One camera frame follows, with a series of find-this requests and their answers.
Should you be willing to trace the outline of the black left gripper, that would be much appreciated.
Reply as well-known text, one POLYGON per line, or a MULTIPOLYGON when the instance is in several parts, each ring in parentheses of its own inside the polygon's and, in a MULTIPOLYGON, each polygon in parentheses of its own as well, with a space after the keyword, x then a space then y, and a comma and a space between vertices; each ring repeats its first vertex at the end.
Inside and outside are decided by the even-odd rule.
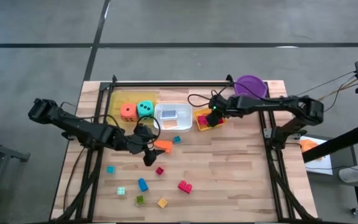
POLYGON ((156 139, 156 135, 152 130, 144 124, 137 124, 134 133, 126 136, 127 148, 131 154, 138 154, 145 151, 143 162, 147 167, 150 167, 157 158, 157 155, 165 153, 164 150, 147 149, 149 144, 152 144, 156 139))

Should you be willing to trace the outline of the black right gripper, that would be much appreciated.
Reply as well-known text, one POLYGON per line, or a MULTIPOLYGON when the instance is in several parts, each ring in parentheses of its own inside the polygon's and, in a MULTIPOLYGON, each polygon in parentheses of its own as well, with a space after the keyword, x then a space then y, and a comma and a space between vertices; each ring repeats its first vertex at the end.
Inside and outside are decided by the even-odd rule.
POLYGON ((240 117, 237 110, 229 109, 229 100, 221 95, 214 95, 209 101, 209 109, 211 113, 206 115, 209 126, 217 126, 220 124, 221 118, 240 117))

